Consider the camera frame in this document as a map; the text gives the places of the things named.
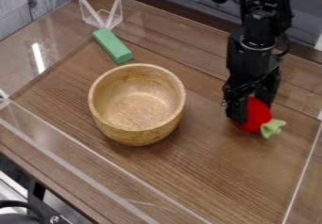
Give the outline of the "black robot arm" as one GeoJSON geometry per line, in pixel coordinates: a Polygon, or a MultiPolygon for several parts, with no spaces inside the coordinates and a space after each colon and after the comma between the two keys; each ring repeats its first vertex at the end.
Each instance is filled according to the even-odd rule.
{"type": "MultiPolygon", "coordinates": [[[[222,4],[229,0],[213,0],[222,4]]],[[[233,0],[241,7],[242,27],[228,38],[224,86],[226,116],[244,124],[248,121],[250,97],[272,105],[281,85],[281,63],[285,53],[273,49],[288,42],[292,27],[290,0],[233,0]]]]}

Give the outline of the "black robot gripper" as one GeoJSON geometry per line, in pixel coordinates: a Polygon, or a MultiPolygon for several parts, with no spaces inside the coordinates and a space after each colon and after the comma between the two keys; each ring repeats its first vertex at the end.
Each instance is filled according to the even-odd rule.
{"type": "Polygon", "coordinates": [[[248,121],[248,95],[272,106],[281,86],[281,62],[273,48],[256,48],[244,43],[244,31],[234,31],[228,39],[225,105],[226,116],[244,124],[248,121]]]}

